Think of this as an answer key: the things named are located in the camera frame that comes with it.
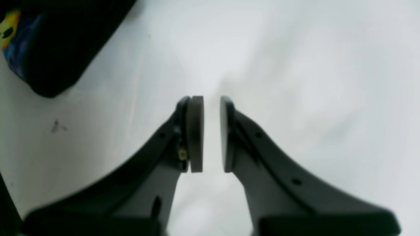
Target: rubber gripper pad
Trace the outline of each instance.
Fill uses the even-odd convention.
[[[186,110],[186,140],[191,172],[203,171],[204,99],[192,97]]]

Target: screw hole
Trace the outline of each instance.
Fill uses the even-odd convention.
[[[300,179],[297,178],[292,179],[291,182],[295,185],[302,185],[302,181],[300,181]]]

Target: yellow pattern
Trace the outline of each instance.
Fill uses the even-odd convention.
[[[5,19],[0,22],[0,45],[2,45],[3,49],[9,45],[10,40],[16,35],[20,16],[20,10],[11,10],[6,13]],[[10,28],[13,29],[13,33],[8,37],[3,38],[4,33]]]

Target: white surface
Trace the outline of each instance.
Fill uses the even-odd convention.
[[[205,97],[204,173],[181,175],[171,236],[248,235],[221,164],[219,97],[327,182],[420,235],[416,1],[150,0],[49,100],[0,59],[0,171],[21,216],[116,168],[184,95]],[[52,133],[55,120],[67,128]]]

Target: colorful fabric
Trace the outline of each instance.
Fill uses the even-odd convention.
[[[37,27],[41,14],[25,14],[20,10],[0,13],[0,45],[9,68],[26,81],[23,74],[23,59],[31,35]]]

